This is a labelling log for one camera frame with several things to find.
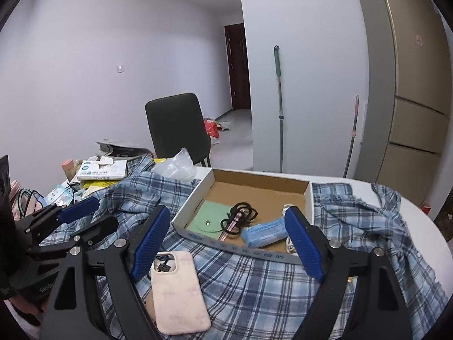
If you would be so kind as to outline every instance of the checkered fabric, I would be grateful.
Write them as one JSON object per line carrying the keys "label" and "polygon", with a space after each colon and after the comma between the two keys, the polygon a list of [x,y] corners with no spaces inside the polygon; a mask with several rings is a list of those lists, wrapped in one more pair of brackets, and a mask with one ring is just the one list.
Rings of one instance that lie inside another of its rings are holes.
{"label": "checkered fabric", "polygon": [[[172,217],[195,184],[183,184],[149,171],[152,160],[130,165],[130,176],[96,192],[101,207],[69,226],[62,226],[45,243],[66,241],[77,229],[106,213],[116,215],[119,229],[95,248],[105,248],[147,218],[157,203],[167,206]],[[389,254],[411,316],[414,339],[420,339],[447,304],[433,269],[412,244],[399,214],[400,196],[391,189],[372,185],[381,199],[375,207],[356,198],[348,184],[314,184],[315,224],[328,239],[345,246],[371,251],[380,246]],[[162,251],[192,254],[212,326],[204,333],[162,336],[164,339],[291,339],[307,313],[319,285],[300,265],[264,261],[219,251],[180,237],[170,228]],[[98,278],[101,300],[112,335],[124,338],[114,314],[105,278]],[[347,284],[343,304],[331,339],[341,336],[352,306],[356,281]],[[142,298],[151,288],[148,278],[137,284]]]}

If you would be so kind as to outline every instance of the green paper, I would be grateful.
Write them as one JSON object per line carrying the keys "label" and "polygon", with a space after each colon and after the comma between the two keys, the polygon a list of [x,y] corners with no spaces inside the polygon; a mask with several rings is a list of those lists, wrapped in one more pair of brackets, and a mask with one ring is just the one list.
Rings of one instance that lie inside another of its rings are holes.
{"label": "green paper", "polygon": [[220,222],[228,218],[227,213],[231,208],[225,204],[204,201],[187,230],[218,239],[222,233]]}

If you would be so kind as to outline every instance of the red plastic bag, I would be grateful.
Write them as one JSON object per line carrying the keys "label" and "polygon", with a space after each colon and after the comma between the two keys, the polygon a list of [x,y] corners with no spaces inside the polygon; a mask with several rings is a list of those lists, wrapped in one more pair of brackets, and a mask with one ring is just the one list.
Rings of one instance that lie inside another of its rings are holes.
{"label": "red plastic bag", "polygon": [[218,138],[219,132],[217,131],[217,124],[214,122],[205,121],[204,127],[206,128],[206,133],[211,137]]}

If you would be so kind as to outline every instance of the round table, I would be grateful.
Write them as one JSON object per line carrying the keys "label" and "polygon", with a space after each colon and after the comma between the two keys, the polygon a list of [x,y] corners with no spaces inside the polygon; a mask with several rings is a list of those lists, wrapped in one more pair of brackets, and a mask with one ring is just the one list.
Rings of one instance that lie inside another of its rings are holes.
{"label": "round table", "polygon": [[[202,179],[209,170],[210,168],[197,167],[196,177]],[[372,191],[371,185],[363,181],[328,176],[293,175],[244,170],[235,171],[299,179],[318,184],[346,182],[351,185],[352,192],[356,197],[374,206],[380,205],[379,198]],[[415,247],[423,255],[425,261],[435,270],[436,278],[441,283],[445,294],[448,298],[451,298],[453,294],[453,257],[445,238],[427,215],[403,197],[401,198],[400,213],[407,222]]]}

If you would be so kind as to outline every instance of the dark brown door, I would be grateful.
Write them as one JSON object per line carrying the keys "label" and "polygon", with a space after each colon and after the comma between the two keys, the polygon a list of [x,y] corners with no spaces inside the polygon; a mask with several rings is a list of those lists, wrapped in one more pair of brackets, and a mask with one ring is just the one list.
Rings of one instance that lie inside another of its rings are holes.
{"label": "dark brown door", "polygon": [[250,79],[244,24],[225,27],[233,110],[250,110]]}

